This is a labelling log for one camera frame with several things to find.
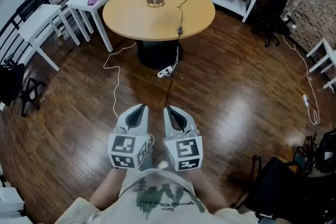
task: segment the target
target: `white box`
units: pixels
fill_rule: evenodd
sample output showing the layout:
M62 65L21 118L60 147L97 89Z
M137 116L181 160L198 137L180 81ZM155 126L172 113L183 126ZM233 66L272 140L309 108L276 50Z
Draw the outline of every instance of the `white box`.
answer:
M202 137L164 141L168 156L176 171L199 168L203 160Z
M2 188L0 192L0 212L21 211L25 202L15 188Z
M149 135L110 134L108 155L113 167L139 169L149 151Z

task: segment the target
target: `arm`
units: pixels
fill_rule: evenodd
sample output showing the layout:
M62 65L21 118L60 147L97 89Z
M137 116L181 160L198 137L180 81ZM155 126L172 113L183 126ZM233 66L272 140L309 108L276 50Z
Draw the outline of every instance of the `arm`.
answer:
M90 203L100 210L105 210L114 204L119 197L122 182L124 181L126 169L113 168L94 191L90 198Z
M196 197L201 200L206 209L212 214L227 208L224 196L214 187L201 169L187 171L195 189Z

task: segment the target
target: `white shelf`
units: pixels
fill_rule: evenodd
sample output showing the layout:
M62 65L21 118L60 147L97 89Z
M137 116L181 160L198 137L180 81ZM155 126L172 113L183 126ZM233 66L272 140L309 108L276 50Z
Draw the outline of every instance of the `white shelf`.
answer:
M242 0L212 0L212 2L239 15L245 16L246 14L246 2Z

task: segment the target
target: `power cord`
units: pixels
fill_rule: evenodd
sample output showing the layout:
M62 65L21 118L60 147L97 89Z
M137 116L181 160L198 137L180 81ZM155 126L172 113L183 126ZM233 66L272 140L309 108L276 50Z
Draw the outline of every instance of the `power cord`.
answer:
M153 142L152 142L152 144L150 145L150 146L153 146L153 145L154 145L154 142L155 142L155 137L154 137L154 135L152 135L152 134L148 134L148 135L150 135L151 137L153 137Z
M181 21L180 21L180 25L179 25L179 27L178 27L178 30L177 30L177 33L178 33L178 38L177 38L177 41L179 41L179 39L180 39L180 35L182 34L182 31L183 31L183 28L182 28L182 21L183 21L183 10L182 10L182 6L183 6L183 4L184 3L186 3L187 2L187 0L184 0L181 4L179 4L179 6L177 6L177 8L178 9L180 9L180 11L181 11ZM162 76L167 76L167 77L169 77L171 74L172 74L172 72L175 70L175 68L176 68L176 66L177 66L177 64L178 64L178 57L179 56L179 53L178 53L178 47L177 47L177 50L176 50L176 61L175 61L175 64L171 67L171 70L170 70L170 68L169 67L167 67L167 68L165 68L164 70L162 70L161 72L163 72L163 71L165 71L165 70L168 70L168 72L166 72L166 73L163 73L163 75Z
M285 37L282 35L282 38L284 40L284 42L288 45L289 48L291 48L292 50L295 50L298 55L301 57L301 59L304 61L304 64L306 65L306 69L307 69L307 79L308 79L308 82L309 82L309 85L310 85L310 88L311 88L311 91L313 92L313 95L314 95L314 98L315 98L315 102L316 102L316 108L317 108L317 111L316 110L313 110L313 116L314 116L314 122L311 120L310 118L310 113L309 113L309 106L308 106L308 101L306 103L306 107L307 107L307 110L308 110L308 117L309 117L309 120L310 122L312 123L312 125L316 125L316 124L320 124L320 111L319 111L319 106L317 104L317 98L315 96L315 92L314 92L314 89L313 89L313 86L311 85L311 80L312 78L309 76L309 69L308 69L308 65L305 61L305 59L301 56L301 54L299 53L299 51L296 49L296 46L294 44L294 47L291 47L287 41L285 40Z
M134 44L133 44L132 46L130 46L130 47L122 48L121 50L119 50L119 51L117 51L117 52L114 52L114 53L110 54L110 55L108 56L106 62L104 63L104 66L103 66L104 69L119 68L119 71L118 71L118 84L117 84L117 86L115 87L115 89L114 89L114 91L113 91L113 95L114 95L113 112L114 112L115 115L117 116L117 119L119 119L119 117L118 117L118 115L117 115L117 113L115 112L115 109L114 109L114 107L115 107L115 105L116 105L116 102L117 102L117 97L116 97L116 95L115 95L115 94L116 94L115 92L116 92L117 87L118 87L119 84L120 84L120 81L119 81L119 75L120 75L121 68L120 68L120 66L114 66L114 67L105 67L105 66L106 66L107 62L109 61L109 59L110 59L110 57L111 57L112 55L116 55L116 54L120 53L120 52L123 51L123 50L132 48L135 44L136 44L136 43L134 43Z

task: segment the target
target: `lamp base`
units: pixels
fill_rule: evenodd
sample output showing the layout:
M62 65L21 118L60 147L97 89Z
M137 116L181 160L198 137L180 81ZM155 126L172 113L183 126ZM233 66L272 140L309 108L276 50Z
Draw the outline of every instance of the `lamp base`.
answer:
M147 5L150 7L161 7L164 4L164 0L147 0Z

